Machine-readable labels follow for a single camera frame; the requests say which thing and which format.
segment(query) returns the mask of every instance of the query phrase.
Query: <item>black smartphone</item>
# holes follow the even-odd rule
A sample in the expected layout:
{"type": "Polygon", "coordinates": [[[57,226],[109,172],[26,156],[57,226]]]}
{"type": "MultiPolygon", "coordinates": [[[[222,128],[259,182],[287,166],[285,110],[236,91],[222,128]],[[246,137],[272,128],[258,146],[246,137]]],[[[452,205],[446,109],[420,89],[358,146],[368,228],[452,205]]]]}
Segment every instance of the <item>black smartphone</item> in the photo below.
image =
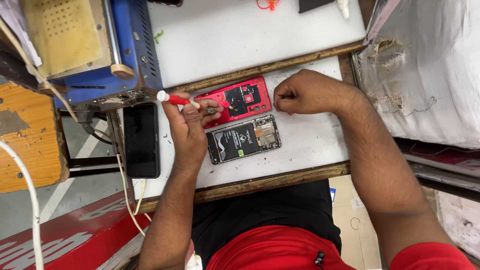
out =
{"type": "Polygon", "coordinates": [[[207,139],[215,165],[282,146],[273,115],[211,131],[207,139]]]}
{"type": "Polygon", "coordinates": [[[160,175],[160,147],[156,104],[123,108],[123,131],[127,176],[157,178],[160,175]]]}
{"type": "Polygon", "coordinates": [[[147,0],[155,4],[179,7],[183,4],[183,0],[147,0]]]}

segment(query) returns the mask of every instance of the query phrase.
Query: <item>orange wire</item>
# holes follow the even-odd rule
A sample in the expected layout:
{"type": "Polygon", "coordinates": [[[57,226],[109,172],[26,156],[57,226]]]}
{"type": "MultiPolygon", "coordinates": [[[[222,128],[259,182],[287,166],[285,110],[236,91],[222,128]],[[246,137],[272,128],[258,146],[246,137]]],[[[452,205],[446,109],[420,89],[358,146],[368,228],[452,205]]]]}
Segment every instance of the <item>orange wire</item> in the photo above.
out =
{"type": "Polygon", "coordinates": [[[278,4],[278,2],[279,2],[280,0],[266,0],[267,3],[269,4],[269,6],[266,7],[266,8],[261,7],[261,6],[258,4],[258,1],[259,1],[259,0],[256,0],[257,6],[258,6],[259,8],[261,8],[261,9],[263,9],[263,10],[270,9],[270,10],[273,11],[273,10],[275,10],[275,4],[278,4]]]}

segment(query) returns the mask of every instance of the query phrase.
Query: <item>green debris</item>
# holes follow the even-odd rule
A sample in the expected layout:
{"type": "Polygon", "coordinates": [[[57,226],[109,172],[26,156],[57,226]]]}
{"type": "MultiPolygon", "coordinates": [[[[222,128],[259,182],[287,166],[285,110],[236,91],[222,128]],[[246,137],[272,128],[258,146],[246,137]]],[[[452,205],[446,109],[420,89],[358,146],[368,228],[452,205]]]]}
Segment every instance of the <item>green debris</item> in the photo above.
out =
{"type": "Polygon", "coordinates": [[[162,35],[163,35],[163,29],[162,29],[162,32],[156,34],[156,35],[153,37],[153,39],[155,40],[155,42],[156,42],[157,44],[158,44],[157,38],[161,37],[162,35]]]}

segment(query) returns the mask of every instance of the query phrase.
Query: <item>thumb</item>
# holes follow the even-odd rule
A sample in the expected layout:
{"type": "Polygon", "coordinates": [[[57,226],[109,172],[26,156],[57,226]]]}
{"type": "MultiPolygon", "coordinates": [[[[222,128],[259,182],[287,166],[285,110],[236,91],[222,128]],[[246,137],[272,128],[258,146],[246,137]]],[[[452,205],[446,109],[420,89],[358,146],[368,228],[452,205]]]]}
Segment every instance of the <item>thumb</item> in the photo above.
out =
{"type": "Polygon", "coordinates": [[[190,103],[185,104],[185,106],[183,106],[183,115],[185,115],[190,134],[197,134],[198,132],[204,133],[201,122],[202,116],[195,106],[190,103]]]}
{"type": "Polygon", "coordinates": [[[289,113],[299,113],[300,112],[300,102],[298,99],[280,99],[275,102],[275,108],[279,111],[289,112],[289,113]]]}

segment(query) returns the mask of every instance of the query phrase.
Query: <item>red phone back cover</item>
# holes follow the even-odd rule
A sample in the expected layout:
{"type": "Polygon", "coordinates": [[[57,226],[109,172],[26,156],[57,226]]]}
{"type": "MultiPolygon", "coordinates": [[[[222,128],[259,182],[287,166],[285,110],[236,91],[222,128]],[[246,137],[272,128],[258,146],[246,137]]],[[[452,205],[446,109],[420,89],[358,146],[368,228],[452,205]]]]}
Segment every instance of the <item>red phone back cover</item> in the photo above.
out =
{"type": "Polygon", "coordinates": [[[193,100],[201,98],[217,100],[224,107],[222,116],[208,123],[205,129],[272,110],[262,76],[198,95],[193,100]]]}

